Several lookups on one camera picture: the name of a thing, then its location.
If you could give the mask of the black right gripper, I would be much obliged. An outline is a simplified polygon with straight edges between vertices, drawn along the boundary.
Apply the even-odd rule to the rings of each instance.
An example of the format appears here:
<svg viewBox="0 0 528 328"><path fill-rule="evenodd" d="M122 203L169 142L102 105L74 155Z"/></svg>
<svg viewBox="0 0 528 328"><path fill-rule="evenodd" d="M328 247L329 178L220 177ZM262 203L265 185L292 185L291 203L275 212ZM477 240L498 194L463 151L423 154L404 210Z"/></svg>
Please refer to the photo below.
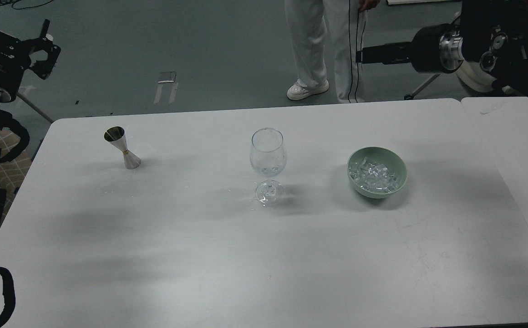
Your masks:
<svg viewBox="0 0 528 328"><path fill-rule="evenodd" d="M460 27L452 24L427 26L420 29L411 42L363 47L356 52L355 61L384 65L411 62L416 72L453 73L464 62Z"/></svg>

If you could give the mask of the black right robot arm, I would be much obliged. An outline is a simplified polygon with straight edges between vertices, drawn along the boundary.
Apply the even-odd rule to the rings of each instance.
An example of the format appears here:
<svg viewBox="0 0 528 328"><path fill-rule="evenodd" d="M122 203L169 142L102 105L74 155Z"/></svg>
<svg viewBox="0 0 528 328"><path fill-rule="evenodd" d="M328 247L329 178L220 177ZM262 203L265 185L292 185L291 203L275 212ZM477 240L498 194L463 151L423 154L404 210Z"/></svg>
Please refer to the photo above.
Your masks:
<svg viewBox="0 0 528 328"><path fill-rule="evenodd" d="M366 46L356 61L410 63L420 73L474 63L497 87L528 97L528 0L464 0L458 21L423 27L408 42Z"/></svg>

